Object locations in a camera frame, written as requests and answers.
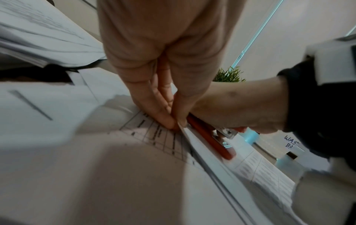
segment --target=light blue object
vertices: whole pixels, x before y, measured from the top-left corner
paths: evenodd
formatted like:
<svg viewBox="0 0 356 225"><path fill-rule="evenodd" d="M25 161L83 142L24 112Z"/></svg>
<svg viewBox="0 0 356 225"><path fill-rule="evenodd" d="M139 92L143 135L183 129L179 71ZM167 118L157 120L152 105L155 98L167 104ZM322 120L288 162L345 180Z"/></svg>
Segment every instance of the light blue object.
<svg viewBox="0 0 356 225"><path fill-rule="evenodd" d="M250 48L250 46L252 45L252 43L255 41L255 39L257 38L257 36L261 33L261 31L263 30L263 28L266 26L266 24L268 23L268 21L271 19L271 17L273 16L273 14L276 12L276 10L278 9L278 7L282 4L283 0L280 0L276 7L272 10L271 14L267 17L267 19L264 21L264 23L260 26L260 28L258 29L258 31L256 32L256 34L252 37L252 39L250 40L250 42L247 44L247 46L244 48L244 50L242 50L241 54L237 57L237 59L235 60L235 62L232 65L232 68L235 68L236 65L238 64L238 62L242 59L242 57L244 56L244 54L247 52L247 50Z"/></svg>
<svg viewBox="0 0 356 225"><path fill-rule="evenodd" d="M245 139L245 141L250 145L252 145L259 136L257 132L251 130L250 128L247 128L245 133L238 133L238 134L241 135Z"/></svg>

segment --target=hand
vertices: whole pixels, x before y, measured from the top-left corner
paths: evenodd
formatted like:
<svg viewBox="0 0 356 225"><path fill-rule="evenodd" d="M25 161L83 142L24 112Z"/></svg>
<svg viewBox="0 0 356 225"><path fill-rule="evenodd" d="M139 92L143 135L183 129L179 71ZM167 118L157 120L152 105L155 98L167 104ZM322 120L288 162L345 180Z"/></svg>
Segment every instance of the hand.
<svg viewBox="0 0 356 225"><path fill-rule="evenodd" d="M246 126L258 133L273 133L282 130L287 121L287 81L278 76L252 82L212 82L191 113L215 126Z"/></svg>
<svg viewBox="0 0 356 225"><path fill-rule="evenodd" d="M106 55L134 102L166 128L185 126L218 71L244 2L98 1Z"/></svg>

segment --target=black sleeve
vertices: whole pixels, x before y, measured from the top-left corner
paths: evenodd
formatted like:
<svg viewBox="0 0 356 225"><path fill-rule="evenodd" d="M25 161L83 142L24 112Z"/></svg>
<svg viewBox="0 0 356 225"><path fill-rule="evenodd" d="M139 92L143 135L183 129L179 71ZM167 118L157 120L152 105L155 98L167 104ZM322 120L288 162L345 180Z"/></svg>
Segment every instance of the black sleeve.
<svg viewBox="0 0 356 225"><path fill-rule="evenodd" d="M285 132L321 157L344 157L356 170L356 82L317 85L314 59L309 58L278 76L285 76L289 106Z"/></svg>

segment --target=green plant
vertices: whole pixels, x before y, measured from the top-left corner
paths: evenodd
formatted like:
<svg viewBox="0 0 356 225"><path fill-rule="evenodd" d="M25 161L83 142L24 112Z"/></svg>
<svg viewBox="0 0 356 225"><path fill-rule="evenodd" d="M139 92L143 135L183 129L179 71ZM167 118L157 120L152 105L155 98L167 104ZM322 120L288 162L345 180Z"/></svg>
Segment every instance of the green plant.
<svg viewBox="0 0 356 225"><path fill-rule="evenodd" d="M228 70L224 71L222 68L216 74L213 81L215 82L241 82L245 81L245 79L240 78L240 74L243 73L239 70L239 67L232 68L230 67Z"/></svg>

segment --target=sleeve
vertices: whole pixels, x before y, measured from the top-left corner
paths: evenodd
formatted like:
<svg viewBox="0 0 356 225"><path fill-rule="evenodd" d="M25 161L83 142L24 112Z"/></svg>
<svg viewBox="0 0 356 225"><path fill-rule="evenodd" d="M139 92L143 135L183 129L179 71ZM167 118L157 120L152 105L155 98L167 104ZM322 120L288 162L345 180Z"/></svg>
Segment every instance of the sleeve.
<svg viewBox="0 0 356 225"><path fill-rule="evenodd" d="M351 159L355 149L352 141L356 137L356 82L318 85L314 58L284 69L278 76L286 77L289 88L284 131L293 132L314 154L344 157L356 170L356 158Z"/></svg>

